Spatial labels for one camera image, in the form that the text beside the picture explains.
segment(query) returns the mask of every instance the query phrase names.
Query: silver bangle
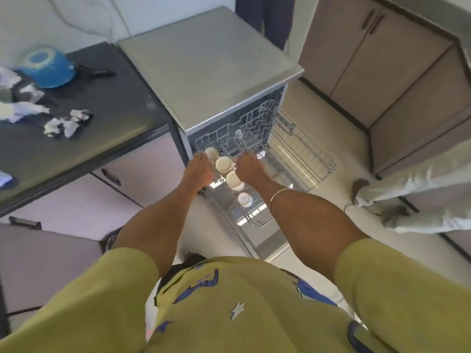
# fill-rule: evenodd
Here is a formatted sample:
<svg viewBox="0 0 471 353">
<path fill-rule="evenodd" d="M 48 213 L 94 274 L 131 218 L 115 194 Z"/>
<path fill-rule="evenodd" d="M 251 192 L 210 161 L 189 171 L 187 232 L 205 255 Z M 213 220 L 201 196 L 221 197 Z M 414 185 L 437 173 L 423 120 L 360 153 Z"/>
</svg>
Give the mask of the silver bangle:
<svg viewBox="0 0 471 353">
<path fill-rule="evenodd" d="M 289 190 L 289 189 L 291 189 L 291 188 L 283 188 L 283 189 L 277 190 L 277 191 L 275 192 L 275 194 L 271 197 L 271 199 L 270 199 L 270 205 L 268 206 L 268 209 L 269 209 L 270 212 L 271 212 L 271 204 L 273 203 L 273 200 L 275 199 L 275 197 L 276 197 L 277 195 L 279 195 L 281 192 L 283 192 L 284 190 Z"/>
</svg>

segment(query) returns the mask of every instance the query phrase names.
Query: white wall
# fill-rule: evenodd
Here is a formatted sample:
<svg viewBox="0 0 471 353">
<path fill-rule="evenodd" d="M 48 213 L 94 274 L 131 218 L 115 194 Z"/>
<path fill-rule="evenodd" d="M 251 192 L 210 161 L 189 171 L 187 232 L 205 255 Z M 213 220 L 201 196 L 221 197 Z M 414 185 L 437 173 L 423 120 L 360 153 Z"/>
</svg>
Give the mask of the white wall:
<svg viewBox="0 0 471 353">
<path fill-rule="evenodd" d="M 72 52 L 115 42 L 236 0 L 1 0 L 0 65 L 48 44 Z"/>
<path fill-rule="evenodd" d="M 294 4 L 293 25 L 286 43 L 286 52 L 293 62 L 298 62 L 311 26 L 319 0 L 296 0 Z"/>
<path fill-rule="evenodd" d="M 446 0 L 451 4 L 455 4 L 465 10 L 471 11 L 471 0 Z"/>
</svg>

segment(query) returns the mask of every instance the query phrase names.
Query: cabinet handle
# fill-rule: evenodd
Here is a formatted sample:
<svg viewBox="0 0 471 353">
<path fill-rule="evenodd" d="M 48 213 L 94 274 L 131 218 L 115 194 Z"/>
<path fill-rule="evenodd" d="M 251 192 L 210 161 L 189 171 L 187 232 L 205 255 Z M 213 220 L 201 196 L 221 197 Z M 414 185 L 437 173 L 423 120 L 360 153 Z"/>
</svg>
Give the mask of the cabinet handle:
<svg viewBox="0 0 471 353">
<path fill-rule="evenodd" d="M 372 35 L 376 32 L 376 30 L 378 29 L 378 26 L 380 25 L 383 18 L 384 18 L 384 14 L 382 14 L 380 17 L 378 17 L 378 20 L 376 21 L 374 26 L 371 28 L 370 35 Z"/>
<path fill-rule="evenodd" d="M 10 225 L 15 225 L 17 227 L 26 227 L 34 230 L 42 230 L 41 222 L 35 222 L 33 220 L 16 218 L 14 216 L 8 217 Z"/>
<path fill-rule="evenodd" d="M 118 177 L 116 177 L 114 174 L 110 173 L 108 170 L 104 168 L 101 169 L 101 172 L 103 176 L 105 176 L 109 181 L 121 187 L 121 181 L 119 180 Z"/>
<path fill-rule="evenodd" d="M 361 29 L 365 29 L 366 27 L 368 27 L 368 24 L 370 23 L 371 18 L 374 15 L 374 11 L 376 11 L 376 10 L 373 9 L 368 13 L 368 16 L 366 17 L 365 22 L 363 22 L 363 26 L 361 27 Z"/>
</svg>

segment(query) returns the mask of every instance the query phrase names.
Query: dishwasher rack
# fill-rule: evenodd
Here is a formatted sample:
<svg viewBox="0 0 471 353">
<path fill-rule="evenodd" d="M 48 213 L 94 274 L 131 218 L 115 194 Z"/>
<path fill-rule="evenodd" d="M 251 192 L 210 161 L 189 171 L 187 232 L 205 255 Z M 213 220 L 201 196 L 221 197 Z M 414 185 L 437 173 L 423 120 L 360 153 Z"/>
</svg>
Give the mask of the dishwasher rack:
<svg viewBox="0 0 471 353">
<path fill-rule="evenodd" d="M 337 168 L 334 159 L 315 145 L 274 100 L 263 102 L 234 123 L 206 132 L 193 141 L 193 147 L 197 151 L 214 147 L 220 156 L 232 158 L 244 151 L 256 153 L 272 179 L 303 192 L 317 187 Z M 263 226 L 272 219 L 262 198 L 248 185 L 244 192 L 253 198 L 249 208 L 239 205 L 238 193 L 219 173 L 210 190 L 219 198 L 221 209 L 227 210 L 236 223 Z"/>
</svg>

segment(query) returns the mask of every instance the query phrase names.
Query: black countertop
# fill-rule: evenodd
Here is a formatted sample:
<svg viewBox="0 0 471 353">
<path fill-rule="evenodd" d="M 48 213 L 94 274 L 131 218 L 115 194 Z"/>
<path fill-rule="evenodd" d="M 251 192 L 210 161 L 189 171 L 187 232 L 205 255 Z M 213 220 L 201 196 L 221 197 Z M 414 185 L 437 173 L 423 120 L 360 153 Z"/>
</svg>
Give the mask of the black countertop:
<svg viewBox="0 0 471 353">
<path fill-rule="evenodd" d="M 94 114 L 71 139 L 45 136 L 45 115 L 0 125 L 0 170 L 18 180 L 14 188 L 0 189 L 0 216 L 170 130 L 173 136 L 177 133 L 170 114 L 115 46 L 100 43 L 67 56 L 92 69 L 112 70 L 116 76 L 78 76 L 46 91 L 52 102 L 39 103 L 50 107 L 56 117 L 66 116 L 72 109 L 89 109 Z"/>
</svg>

